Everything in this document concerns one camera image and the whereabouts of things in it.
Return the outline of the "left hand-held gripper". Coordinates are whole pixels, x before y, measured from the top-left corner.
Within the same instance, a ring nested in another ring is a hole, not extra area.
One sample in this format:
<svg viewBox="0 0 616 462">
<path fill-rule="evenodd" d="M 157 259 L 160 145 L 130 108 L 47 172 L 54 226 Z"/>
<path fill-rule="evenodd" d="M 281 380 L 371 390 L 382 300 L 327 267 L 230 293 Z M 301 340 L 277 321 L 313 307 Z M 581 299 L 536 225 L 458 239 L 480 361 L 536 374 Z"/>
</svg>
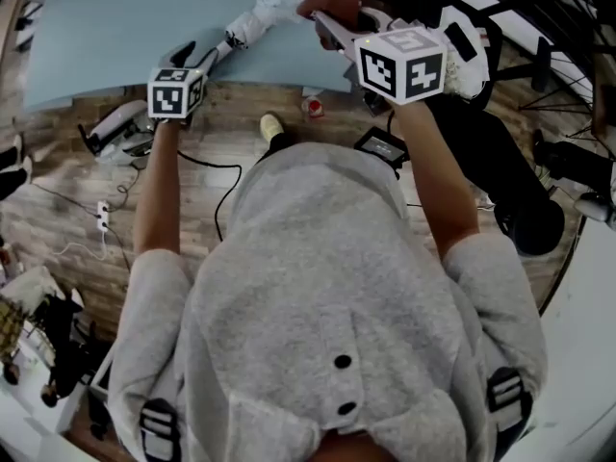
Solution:
<svg viewBox="0 0 616 462">
<path fill-rule="evenodd" d="M 186 41 L 160 59 L 160 67 L 151 70 L 147 83 L 150 118 L 186 120 L 203 102 L 207 74 L 218 61 L 218 50 L 210 49 L 193 68 L 190 65 L 196 42 Z"/>
</svg>

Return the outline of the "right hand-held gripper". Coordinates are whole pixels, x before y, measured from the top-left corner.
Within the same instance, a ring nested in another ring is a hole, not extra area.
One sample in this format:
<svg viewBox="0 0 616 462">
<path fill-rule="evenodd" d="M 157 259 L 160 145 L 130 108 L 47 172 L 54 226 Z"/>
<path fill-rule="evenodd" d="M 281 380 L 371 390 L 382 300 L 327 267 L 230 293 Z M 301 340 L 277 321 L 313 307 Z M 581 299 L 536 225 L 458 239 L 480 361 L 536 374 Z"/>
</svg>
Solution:
<svg viewBox="0 0 616 462">
<path fill-rule="evenodd" d="M 395 19 L 361 7 L 352 17 L 312 12 L 318 35 L 333 51 L 355 57 L 362 87 L 397 104 L 424 100 L 444 90 L 447 47 L 423 27 L 389 31 Z M 360 37 L 360 32 L 384 32 Z"/>
</svg>

